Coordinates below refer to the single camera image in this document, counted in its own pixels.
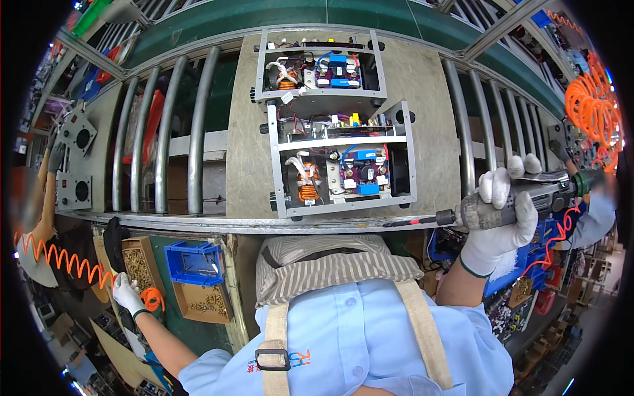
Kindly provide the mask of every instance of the wooden board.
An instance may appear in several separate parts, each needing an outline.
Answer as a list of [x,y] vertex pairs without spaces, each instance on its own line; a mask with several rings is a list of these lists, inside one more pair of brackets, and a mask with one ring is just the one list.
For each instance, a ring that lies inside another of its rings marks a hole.
[[110,362],[115,366],[121,378],[133,388],[136,388],[141,381],[147,379],[154,384],[160,384],[152,367],[137,359],[134,352],[125,348],[117,340],[112,338],[101,327],[99,327],[92,319],[90,324],[94,329],[94,333],[99,339],[99,343],[104,352],[108,355]]
[[[355,35],[367,42],[369,35],[329,31],[272,32],[269,39],[321,37],[347,42]],[[416,44],[379,37],[385,43],[381,53],[388,99],[382,112],[403,99],[416,114],[412,124],[415,147],[417,202],[407,209],[373,208],[312,216],[340,219],[394,215],[434,214],[460,202],[460,166],[458,141],[447,83],[438,53]],[[269,139],[260,135],[259,125],[266,122],[262,110],[250,102],[248,92],[255,84],[260,35],[244,38],[231,99],[227,149],[227,217],[232,219],[275,219],[269,193],[273,191],[273,171]]]

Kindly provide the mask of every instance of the metal bar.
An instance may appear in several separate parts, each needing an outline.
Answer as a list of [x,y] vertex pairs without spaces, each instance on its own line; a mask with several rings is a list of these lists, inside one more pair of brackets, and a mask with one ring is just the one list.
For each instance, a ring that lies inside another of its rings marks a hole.
[[152,68],[152,74],[143,90],[143,99],[139,107],[139,117],[136,121],[134,133],[134,146],[132,148],[132,166],[130,169],[130,209],[133,212],[141,210],[141,173],[143,167],[143,143],[145,140],[145,127],[150,114],[150,107],[154,99],[154,86],[159,79],[160,66]]
[[535,133],[535,137],[537,138],[537,154],[540,156],[541,169],[546,171],[546,153],[544,152],[544,144],[541,140],[541,127],[540,121],[537,118],[537,111],[535,111],[535,106],[532,103],[528,104],[528,112],[531,115],[531,120],[533,121],[533,131]]
[[482,25],[482,22],[480,22],[480,19],[477,17],[473,8],[471,8],[471,5],[467,3],[467,0],[462,1],[462,8],[467,12],[468,16],[470,16],[471,19],[474,20],[476,26],[478,26],[482,30],[485,30],[484,26]]
[[167,15],[170,15],[172,11],[174,11],[174,8],[176,8],[177,5],[178,5],[178,0],[172,0],[167,6],[167,8],[165,9],[165,12],[163,12],[163,15],[161,16],[161,18],[165,18]]
[[501,17],[490,29],[481,34],[475,42],[464,49],[463,59],[471,62],[487,48],[498,42],[502,37],[506,36],[511,29],[518,26],[525,19],[530,18],[541,9],[541,7],[550,0],[524,0],[517,6],[511,8],[509,12]]
[[531,150],[530,152],[537,155],[537,151],[535,150],[535,139],[533,137],[533,130],[531,128],[531,120],[528,118],[528,109],[526,108],[526,99],[519,97],[519,115],[522,120],[522,130],[523,135],[528,135],[528,147]]
[[103,56],[99,51],[88,45],[86,41],[83,41],[76,35],[73,35],[64,29],[60,29],[57,31],[55,38],[58,39],[66,47],[77,51],[77,54],[79,54],[79,56],[86,59],[88,62],[92,63],[98,68],[102,69],[104,72],[109,73],[115,79],[124,79],[124,69],[121,66],[114,63],[106,56]]
[[484,29],[488,29],[491,27],[491,22],[489,22],[489,20],[486,18],[486,15],[482,12],[482,10],[480,9],[480,7],[478,7],[478,4],[476,4],[476,2],[471,1],[471,0],[465,0],[470,2],[471,7],[473,7],[475,14],[478,16],[478,18],[480,19],[480,22],[482,22],[482,24],[484,25]]
[[139,86],[139,77],[130,80],[127,87],[126,98],[123,100],[123,108],[119,117],[117,128],[117,140],[115,142],[115,156],[112,163],[112,210],[119,212],[121,205],[121,164],[123,162],[123,149],[126,145],[127,122],[130,119],[130,109],[134,103],[136,88]]
[[462,86],[458,79],[456,65],[450,59],[443,59],[444,74],[447,76],[451,104],[456,119],[456,128],[460,135],[460,182],[462,194],[471,195],[476,191],[476,165],[474,163],[474,151],[472,146],[471,129],[469,128],[469,116],[467,105],[462,94]]
[[508,160],[513,156],[513,144],[511,143],[511,132],[508,128],[508,119],[506,110],[504,110],[504,103],[502,102],[502,95],[500,94],[500,86],[495,80],[489,80],[489,87],[493,92],[493,103],[498,110],[498,117],[500,118],[500,125],[502,128],[502,145],[504,145],[504,158],[505,164],[508,165]]
[[466,22],[468,22],[469,19],[467,18],[467,14],[465,14],[464,10],[460,6],[460,3],[456,3],[455,5],[456,5],[456,9],[458,10],[459,17],[465,20]]
[[214,69],[220,55],[219,47],[211,47],[200,75],[194,113],[191,117],[190,159],[187,170],[187,209],[190,214],[202,213],[202,157],[205,139],[205,111]]
[[185,66],[187,66],[187,57],[178,58],[172,77],[169,79],[165,103],[163,104],[163,114],[161,114],[160,126],[158,127],[154,205],[156,213],[159,214],[167,213],[167,165],[169,161],[169,141],[172,137],[172,116],[174,113],[174,101],[176,100]]
[[451,6],[454,5],[456,1],[458,0],[441,0],[436,7],[441,13],[448,14],[451,11]]
[[517,104],[515,103],[515,95],[510,89],[504,90],[505,99],[507,100],[507,106],[511,111],[513,117],[513,126],[515,128],[515,136],[517,137],[517,153],[522,159],[526,157],[526,147],[524,146],[524,134],[522,133],[522,124],[519,120],[519,112],[517,111]]
[[101,52],[101,50],[99,50],[99,47],[101,47],[101,45],[105,42],[106,36],[108,35],[108,33],[110,33],[112,27],[113,27],[113,25],[111,23],[109,23],[108,27],[106,28],[106,31],[103,33],[103,36],[101,37],[101,39],[99,39],[99,42],[95,46],[97,51]]
[[[148,12],[150,12],[150,10],[152,9],[152,6],[156,4],[157,1],[158,0],[152,0],[149,3],[145,4],[145,7],[141,8],[141,11],[143,11],[144,14],[147,14]],[[132,30],[130,34],[127,34],[133,25],[134,25],[134,29]],[[124,40],[134,36],[134,34],[137,32],[137,30],[139,30],[140,27],[141,26],[139,25],[138,22],[129,23],[128,26],[126,27],[126,31],[121,35],[121,37],[117,41],[117,45],[121,44]]]
[[106,44],[103,47],[109,48],[109,49],[114,48],[119,38],[125,34],[125,31],[129,29],[131,25],[132,23],[117,25],[117,28],[113,32],[111,38],[106,42]]
[[478,105],[480,115],[480,125],[482,125],[482,136],[484,138],[484,149],[486,150],[486,167],[490,171],[498,168],[498,162],[495,159],[495,140],[493,139],[493,126],[491,125],[491,115],[489,107],[484,96],[484,89],[480,81],[480,75],[475,70],[469,70],[471,84],[475,91],[475,101]]
[[226,217],[212,216],[96,213],[83,210],[56,210],[56,213],[104,224],[110,221],[112,217],[117,216],[121,225],[126,227],[201,233],[206,235],[206,238],[211,233],[260,235],[359,234],[382,233],[385,230],[403,231],[438,227],[435,222],[392,228],[383,227],[385,223],[424,219],[432,215],[365,217],[357,219],[314,219],[305,217],[304,220],[295,222],[291,219],[227,219]]

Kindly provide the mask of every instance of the cardboard box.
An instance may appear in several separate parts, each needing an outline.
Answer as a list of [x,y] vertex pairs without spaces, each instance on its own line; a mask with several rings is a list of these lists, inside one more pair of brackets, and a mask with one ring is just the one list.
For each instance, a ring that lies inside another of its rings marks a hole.
[[137,236],[134,238],[128,238],[121,241],[122,253],[126,250],[141,250],[145,263],[148,266],[148,272],[150,273],[150,279],[161,295],[165,296],[165,286],[160,278],[159,268],[157,262],[154,259],[154,251],[152,250],[152,244],[150,243],[149,236]]
[[[233,318],[233,312],[231,304],[226,290],[224,289],[224,283],[217,284],[213,287],[198,286],[188,283],[172,282],[174,286],[174,294],[176,295],[176,302],[181,309],[183,318],[198,322],[207,323],[224,323],[227,324]],[[190,304],[204,302],[208,295],[216,295],[222,298],[223,304],[226,307],[227,317],[214,310],[197,310],[190,309]]]

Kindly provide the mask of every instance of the orange coiled air hose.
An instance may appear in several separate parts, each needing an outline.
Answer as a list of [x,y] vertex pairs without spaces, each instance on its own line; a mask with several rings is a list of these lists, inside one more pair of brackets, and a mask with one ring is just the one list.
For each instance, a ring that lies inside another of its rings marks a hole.
[[[35,238],[33,237],[32,234],[30,234],[27,237],[27,241],[26,243],[24,242],[24,235],[19,236],[19,238],[22,239],[22,246],[23,246],[23,252],[24,255],[27,254],[28,250],[29,250],[29,245],[31,245],[31,250],[33,251],[33,256],[35,257],[35,260],[38,261],[40,254],[44,253],[44,258],[46,259],[46,264],[48,266],[51,265],[51,258],[53,257],[53,252],[55,252],[55,262],[57,264],[57,269],[61,269],[61,262],[63,259],[66,260],[66,272],[70,274],[70,270],[73,268],[73,263],[77,263],[77,277],[81,278],[81,274],[84,272],[84,266],[86,266],[87,272],[88,272],[88,283],[92,283],[93,282],[93,278],[94,278],[94,273],[95,271],[99,274],[99,288],[103,289],[105,283],[106,283],[106,279],[108,279],[108,277],[110,276],[110,289],[112,290],[112,288],[114,287],[115,284],[115,278],[112,275],[112,272],[110,271],[103,271],[102,268],[102,264],[100,263],[99,265],[94,265],[92,269],[90,269],[90,263],[88,262],[88,260],[84,259],[82,260],[81,264],[79,263],[79,257],[77,256],[76,253],[73,253],[72,256],[70,256],[70,260],[68,259],[68,252],[66,251],[66,249],[62,249],[61,251],[58,252],[57,250],[57,246],[51,244],[51,247],[49,247],[48,252],[46,251],[46,242],[44,240],[39,240],[39,242],[37,243],[37,248],[35,247],[36,243],[35,243]],[[14,240],[17,241],[18,240],[18,234],[15,234]],[[155,311],[158,309],[159,304],[162,306],[163,311],[165,311],[165,303],[163,301],[163,296],[160,294],[160,291],[156,288],[147,288],[145,290],[143,290],[143,292],[141,293],[141,298],[143,299],[143,303],[145,304],[145,307],[149,310],[149,311]]]
[[605,66],[594,52],[588,53],[590,73],[579,76],[566,89],[566,114],[592,141],[598,141],[603,155],[609,158],[605,171],[616,173],[618,153],[623,150],[621,112]]
[[559,15],[557,15],[557,13],[554,13],[552,11],[548,11],[546,9],[544,9],[544,11],[546,11],[546,14],[552,20],[555,20],[555,21],[557,21],[559,23],[563,23],[564,25],[570,26],[571,28],[573,28],[574,30],[576,30],[579,33],[583,33],[583,29],[578,27],[576,23],[571,23],[570,19],[566,19],[563,16],[559,16]]

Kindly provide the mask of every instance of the shelf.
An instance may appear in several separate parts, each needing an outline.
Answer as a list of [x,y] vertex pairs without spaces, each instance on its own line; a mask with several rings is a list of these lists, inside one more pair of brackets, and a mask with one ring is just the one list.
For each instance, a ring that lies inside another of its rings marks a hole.
[[348,144],[368,143],[407,143],[406,136],[363,136],[338,137],[335,139],[305,140],[291,143],[280,143],[280,151],[301,150],[311,147],[346,146]]

